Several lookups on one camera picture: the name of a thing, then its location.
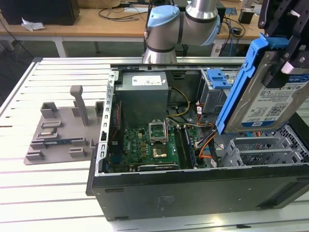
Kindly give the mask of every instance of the hard drive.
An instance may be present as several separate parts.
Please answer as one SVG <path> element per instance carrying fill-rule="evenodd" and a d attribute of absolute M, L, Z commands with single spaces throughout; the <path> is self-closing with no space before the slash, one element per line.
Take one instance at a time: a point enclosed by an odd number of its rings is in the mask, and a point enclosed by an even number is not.
<path fill-rule="evenodd" d="M 220 134 L 277 130 L 307 99 L 308 74 L 291 74 L 282 88 L 266 88 L 263 85 L 263 79 L 277 61 L 277 52 L 265 52 L 254 72 L 255 67 L 251 66 L 253 61 L 250 63 L 247 60 L 248 56 L 253 56 L 254 51 L 248 51 L 246 61 L 217 119 Z"/>

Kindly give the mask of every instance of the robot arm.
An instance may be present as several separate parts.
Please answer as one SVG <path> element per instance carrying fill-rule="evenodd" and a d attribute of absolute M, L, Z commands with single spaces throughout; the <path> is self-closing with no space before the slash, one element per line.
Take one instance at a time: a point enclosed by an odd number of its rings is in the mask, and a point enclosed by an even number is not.
<path fill-rule="evenodd" d="M 175 45 L 209 45 L 220 28 L 217 0 L 193 0 L 180 12 L 176 6 L 154 8 L 148 21 L 143 63 L 176 63 Z"/>

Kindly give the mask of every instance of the green circuit board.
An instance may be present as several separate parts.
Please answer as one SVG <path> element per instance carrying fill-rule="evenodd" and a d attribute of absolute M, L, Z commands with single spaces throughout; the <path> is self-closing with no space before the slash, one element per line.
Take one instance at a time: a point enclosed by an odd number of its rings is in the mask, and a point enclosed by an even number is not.
<path fill-rule="evenodd" d="M 164 135 L 160 128 L 154 128 L 152 136 L 159 137 Z M 166 157 L 154 158 L 154 149 L 165 147 L 161 150 Z M 124 135 L 124 155 L 122 164 L 155 164 L 155 163 L 173 163 L 178 164 L 178 154 L 175 145 L 174 129 L 168 130 L 168 142 L 166 145 L 151 145 L 148 128 L 126 129 Z"/>
<path fill-rule="evenodd" d="M 164 136 L 162 126 L 152 128 L 152 137 Z M 191 144 L 197 141 L 195 128 L 188 128 Z M 124 147 L 121 153 L 113 153 L 110 157 L 111 172 L 131 172 L 145 164 L 176 164 L 179 166 L 174 128 L 168 128 L 167 142 L 151 143 L 149 128 L 125 129 Z"/>

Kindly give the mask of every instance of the computer tower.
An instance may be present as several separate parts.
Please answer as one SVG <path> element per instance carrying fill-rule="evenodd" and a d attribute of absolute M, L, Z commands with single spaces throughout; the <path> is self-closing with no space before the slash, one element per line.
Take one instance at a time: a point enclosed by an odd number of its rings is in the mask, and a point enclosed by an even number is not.
<path fill-rule="evenodd" d="M 73 25 L 79 14 L 77 0 L 0 0 L 8 24 L 18 25 L 22 18 L 43 24 Z"/>

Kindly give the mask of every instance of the yellow wire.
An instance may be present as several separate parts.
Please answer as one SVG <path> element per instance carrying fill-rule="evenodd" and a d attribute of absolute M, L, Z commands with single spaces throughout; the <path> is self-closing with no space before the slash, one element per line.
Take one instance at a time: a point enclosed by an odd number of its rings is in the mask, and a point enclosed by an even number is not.
<path fill-rule="evenodd" d="M 186 113 L 189 111 L 189 109 L 190 109 L 190 102 L 189 102 L 189 99 L 187 98 L 187 96 L 185 96 L 185 94 L 184 94 L 183 92 L 181 92 L 181 91 L 180 91 L 179 89 L 177 89 L 176 87 L 171 87 L 171 88 L 177 90 L 178 92 L 180 92 L 181 95 L 184 96 L 184 98 L 187 100 L 188 106 L 187 106 L 186 110 L 185 110 L 184 112 L 182 112 L 182 113 L 175 114 L 175 115 L 167 115 L 167 116 L 168 116 L 168 117 L 178 117 L 178 116 L 181 116 L 181 115 L 186 114 Z"/>

